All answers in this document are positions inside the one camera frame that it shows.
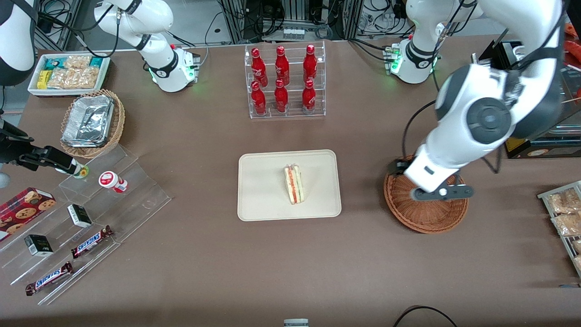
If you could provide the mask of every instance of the red cookie box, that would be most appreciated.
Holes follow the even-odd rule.
[[[56,201],[50,193],[29,187],[0,205],[0,241],[55,204]]]

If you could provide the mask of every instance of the round wicker basket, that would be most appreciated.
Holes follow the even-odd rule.
[[[108,152],[112,150],[117,143],[119,143],[119,139],[121,139],[121,134],[123,134],[123,124],[125,123],[125,109],[123,108],[123,104],[117,97],[117,95],[109,90],[99,90],[96,92],[91,92],[87,94],[83,94],[81,97],[88,98],[88,97],[96,97],[98,95],[107,95],[108,97],[113,98],[115,100],[115,107],[113,109],[113,117],[111,118],[111,127],[109,128],[109,140],[107,143],[101,148],[73,148],[65,145],[63,141],[60,142],[60,146],[63,147],[64,151],[72,155],[74,157],[82,157],[86,159],[95,158],[98,154],[102,152]],[[67,126],[67,122],[69,121],[69,115],[71,113],[71,109],[73,108],[73,104],[69,106],[69,110],[64,115],[64,119],[62,124],[60,125],[60,132],[64,133],[64,128]]]
[[[446,180],[454,183],[454,176]],[[415,201],[410,192],[417,186],[404,175],[385,176],[383,194],[394,216],[409,228],[425,234],[448,232],[466,215],[468,199]]]

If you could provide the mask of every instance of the clear acrylic shelf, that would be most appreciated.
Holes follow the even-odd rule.
[[[85,179],[68,177],[52,194],[57,205],[51,212],[35,219],[11,237],[0,252],[0,263],[10,284],[22,289],[70,261],[74,273],[56,283],[45,286],[37,294],[38,304],[50,304],[76,283],[95,265],[114,251],[125,239],[143,225],[171,198],[151,179],[136,162],[137,157],[118,145],[106,154],[89,161],[89,175]],[[102,172],[112,170],[128,181],[128,190],[116,193],[104,189],[97,181]],[[67,207],[72,204],[85,207],[93,221],[90,228],[73,224]],[[71,249],[99,232],[106,225],[113,235],[104,239],[89,252],[73,259]],[[24,243],[28,234],[45,235],[54,253],[48,257],[35,257]]]
[[[307,51],[307,45],[313,44],[315,46],[315,56],[317,57],[317,77],[314,79],[314,89],[317,93],[315,97],[315,109],[310,115],[303,112],[303,60]],[[289,59],[290,66],[290,84],[286,86],[289,94],[289,108],[287,113],[279,113],[276,109],[276,102],[274,99],[274,90],[276,88],[275,81],[277,74],[274,68],[274,63],[277,60],[276,49],[265,44],[247,45],[244,56],[244,67],[246,71],[246,92],[248,93],[248,108],[250,118],[268,119],[268,118],[308,118],[325,116],[327,113],[327,99],[325,97],[326,84],[326,56],[324,42],[290,42],[284,43],[286,57]],[[254,80],[252,75],[252,56],[250,50],[258,48],[260,56],[266,64],[266,76],[268,77],[268,85],[262,88],[266,96],[266,115],[259,116],[254,110],[252,103],[252,89],[250,84]]]

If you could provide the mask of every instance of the black box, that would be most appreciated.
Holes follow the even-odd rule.
[[[91,227],[92,221],[91,218],[89,218],[85,208],[78,204],[71,204],[67,207],[67,209],[69,210],[69,216],[73,220],[73,224],[82,228]]]
[[[53,254],[51,245],[48,243],[46,236],[30,234],[24,238],[24,242],[30,251],[30,254],[37,257],[48,257]]]

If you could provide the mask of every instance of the red bottle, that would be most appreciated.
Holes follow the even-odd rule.
[[[260,57],[260,51],[253,48],[252,51],[252,75],[254,80],[260,83],[260,86],[266,87],[268,85],[268,77],[266,77],[266,65],[264,60]]]
[[[315,77],[317,77],[317,57],[315,57],[315,46],[309,44],[303,61],[303,80],[306,83],[307,80],[314,80]]]
[[[264,96],[264,92],[260,89],[260,85],[257,81],[252,81],[250,86],[252,87],[250,97],[252,97],[254,111],[256,111],[256,114],[259,116],[266,115],[266,97]]]
[[[277,100],[277,110],[285,113],[289,108],[289,94],[286,91],[285,83],[282,79],[277,80],[277,89],[274,90],[274,98]]]
[[[285,55],[285,47],[277,47],[277,61],[274,63],[277,70],[277,78],[281,79],[285,85],[291,82],[291,71],[289,68],[289,59]]]
[[[305,88],[303,90],[303,112],[306,115],[310,115],[315,111],[315,97],[317,93],[313,89],[313,80],[307,80],[304,84]]]

